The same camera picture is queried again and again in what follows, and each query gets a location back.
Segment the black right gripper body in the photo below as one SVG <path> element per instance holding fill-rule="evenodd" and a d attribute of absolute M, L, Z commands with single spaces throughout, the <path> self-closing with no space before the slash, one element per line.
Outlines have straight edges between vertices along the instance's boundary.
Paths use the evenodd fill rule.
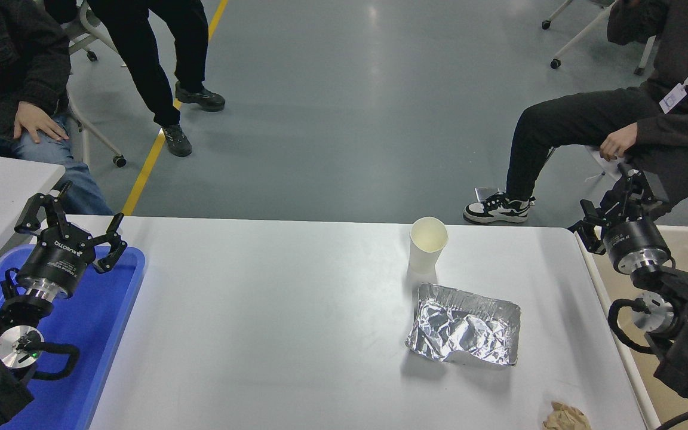
<path fill-rule="evenodd" d="M 671 260 L 671 250 L 657 226 L 647 218 L 604 228 L 601 242 L 614 268 L 662 266 Z"/>

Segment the person's left hand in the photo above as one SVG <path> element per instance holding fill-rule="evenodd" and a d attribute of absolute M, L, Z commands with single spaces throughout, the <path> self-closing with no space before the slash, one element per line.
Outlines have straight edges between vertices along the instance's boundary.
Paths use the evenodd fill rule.
<path fill-rule="evenodd" d="M 36 144 L 41 143 L 40 133 L 58 142 L 69 139 L 68 133 L 62 126 L 58 125 L 43 109 L 32 103 L 20 101 L 17 104 L 16 117 L 14 117 L 12 139 L 21 139 L 23 131 L 26 131 Z"/>
<path fill-rule="evenodd" d="M 600 157 L 605 161 L 624 158 L 625 153 L 633 147 L 638 138 L 638 124 L 631 123 L 620 130 L 610 133 L 600 145 Z"/>

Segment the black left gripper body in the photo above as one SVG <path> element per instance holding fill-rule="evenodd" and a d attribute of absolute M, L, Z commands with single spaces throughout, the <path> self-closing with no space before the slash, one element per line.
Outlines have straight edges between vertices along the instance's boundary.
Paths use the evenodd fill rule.
<path fill-rule="evenodd" d="M 60 299 L 73 297 L 88 264 L 96 258 L 90 238 L 82 229 L 44 229 L 17 273 L 17 285 L 49 291 Z"/>

